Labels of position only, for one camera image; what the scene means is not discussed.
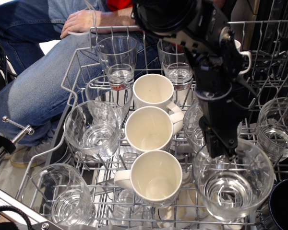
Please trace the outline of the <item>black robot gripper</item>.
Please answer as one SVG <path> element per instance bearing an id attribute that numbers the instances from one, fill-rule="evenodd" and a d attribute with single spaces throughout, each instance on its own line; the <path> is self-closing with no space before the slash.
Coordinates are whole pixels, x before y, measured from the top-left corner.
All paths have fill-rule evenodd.
<path id="1" fill-rule="evenodd" d="M 148 35 L 181 46 L 203 100 L 228 97 L 242 70 L 234 32 L 211 0 L 135 0 L 133 16 Z"/>

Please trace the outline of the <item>person's forearm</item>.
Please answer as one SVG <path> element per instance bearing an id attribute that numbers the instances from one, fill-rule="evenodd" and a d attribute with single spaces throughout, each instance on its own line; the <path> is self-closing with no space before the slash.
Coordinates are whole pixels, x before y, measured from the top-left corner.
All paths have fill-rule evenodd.
<path id="1" fill-rule="evenodd" d="M 132 18 L 132 7 L 104 12 L 99 26 L 135 26 L 135 19 Z"/>

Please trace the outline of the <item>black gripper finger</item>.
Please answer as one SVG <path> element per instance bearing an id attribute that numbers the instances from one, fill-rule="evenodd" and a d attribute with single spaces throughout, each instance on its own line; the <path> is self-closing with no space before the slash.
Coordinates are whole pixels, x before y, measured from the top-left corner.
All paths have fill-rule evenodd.
<path id="1" fill-rule="evenodd" d="M 234 150 L 233 156 L 228 159 L 229 165 L 243 165 L 245 158 L 245 149 L 243 147 L 238 146 Z"/>
<path id="2" fill-rule="evenodd" d="M 195 94 L 203 113 L 199 125 L 210 157 L 225 155 L 230 158 L 238 145 L 239 121 L 228 114 L 229 92 L 196 91 Z"/>

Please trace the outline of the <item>person's hand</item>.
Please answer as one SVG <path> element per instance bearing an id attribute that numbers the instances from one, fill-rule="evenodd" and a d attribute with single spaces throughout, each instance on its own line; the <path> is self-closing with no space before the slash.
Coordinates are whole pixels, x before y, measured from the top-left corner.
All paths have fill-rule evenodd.
<path id="1" fill-rule="evenodd" d="M 64 23 L 60 38 L 63 39 L 70 33 L 89 32 L 93 26 L 99 26 L 104 12 L 94 10 L 80 10 L 68 16 Z"/>

